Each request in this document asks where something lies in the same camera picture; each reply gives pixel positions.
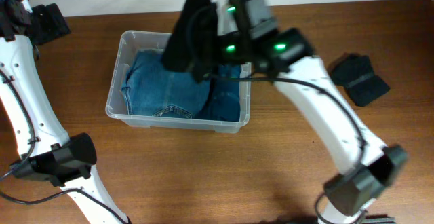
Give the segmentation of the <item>small black garment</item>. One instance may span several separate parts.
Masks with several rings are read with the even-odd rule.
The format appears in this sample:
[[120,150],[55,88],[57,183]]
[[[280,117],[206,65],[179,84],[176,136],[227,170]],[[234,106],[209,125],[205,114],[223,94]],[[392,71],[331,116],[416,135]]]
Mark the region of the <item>small black garment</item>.
[[335,85],[344,88],[358,107],[367,106],[391,89],[375,73],[367,55],[345,54],[330,69],[330,77]]

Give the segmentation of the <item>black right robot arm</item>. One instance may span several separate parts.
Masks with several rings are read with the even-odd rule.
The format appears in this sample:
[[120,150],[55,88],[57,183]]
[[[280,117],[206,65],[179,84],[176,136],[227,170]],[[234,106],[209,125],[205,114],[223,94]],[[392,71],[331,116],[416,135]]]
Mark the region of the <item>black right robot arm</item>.
[[363,223],[368,208],[408,160],[358,118],[333,84],[323,60],[297,28],[280,31],[265,0],[217,0],[218,32],[229,62],[250,63],[304,115],[338,171],[323,186],[319,223]]

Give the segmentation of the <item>dark blue jeans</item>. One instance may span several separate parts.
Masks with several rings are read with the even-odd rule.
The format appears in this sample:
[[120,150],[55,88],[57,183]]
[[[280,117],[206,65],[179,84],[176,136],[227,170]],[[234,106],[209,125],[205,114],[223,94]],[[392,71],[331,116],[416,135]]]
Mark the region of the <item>dark blue jeans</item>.
[[137,53],[121,91],[130,115],[192,119],[207,102],[210,82],[166,70],[159,50]]

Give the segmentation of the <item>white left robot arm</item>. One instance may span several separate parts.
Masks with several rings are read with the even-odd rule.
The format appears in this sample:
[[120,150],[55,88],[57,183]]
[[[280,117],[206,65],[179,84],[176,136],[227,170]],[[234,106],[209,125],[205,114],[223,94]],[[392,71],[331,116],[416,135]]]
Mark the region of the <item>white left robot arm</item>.
[[98,175],[92,139],[86,133],[68,135],[35,66],[38,45],[70,31],[55,3],[31,7],[29,0],[1,0],[1,102],[20,156],[1,178],[50,182],[90,223],[129,223]]

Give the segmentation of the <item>teal garment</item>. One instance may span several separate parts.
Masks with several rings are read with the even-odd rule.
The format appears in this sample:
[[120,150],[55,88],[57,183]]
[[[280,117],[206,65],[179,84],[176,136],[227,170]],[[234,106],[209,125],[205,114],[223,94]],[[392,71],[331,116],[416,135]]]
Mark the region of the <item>teal garment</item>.
[[207,102],[195,119],[238,122],[240,115],[239,83],[212,79]]

